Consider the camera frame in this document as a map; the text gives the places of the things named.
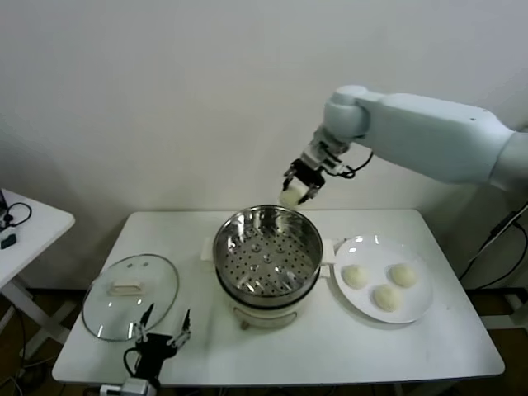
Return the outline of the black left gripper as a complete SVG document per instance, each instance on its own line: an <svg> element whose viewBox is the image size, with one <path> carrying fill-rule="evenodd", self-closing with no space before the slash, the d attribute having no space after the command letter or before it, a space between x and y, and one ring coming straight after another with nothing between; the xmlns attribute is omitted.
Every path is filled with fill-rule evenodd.
<svg viewBox="0 0 528 396"><path fill-rule="evenodd" d="M186 311L181 332L172 342L172 337L163 334L149 333L147 324L153 311L153 304L149 305L138 322L133 323L132 335L135 349L139 354L139 363L135 368L136 378L159 377L165 360L177 354L175 347L183 347L191 338L191 310Z"/></svg>

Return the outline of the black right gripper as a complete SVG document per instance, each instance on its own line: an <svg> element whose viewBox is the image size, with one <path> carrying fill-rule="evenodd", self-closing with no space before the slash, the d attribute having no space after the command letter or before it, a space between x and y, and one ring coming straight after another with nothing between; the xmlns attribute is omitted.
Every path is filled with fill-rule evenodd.
<svg viewBox="0 0 528 396"><path fill-rule="evenodd" d="M282 183L283 191L289 189L290 183L294 178L300 181L304 189L304 193L299 199L301 205L314 199L325 185L325 179L321 171L319 169L312 169L301 158L295 159L284 173L284 181Z"/></svg>

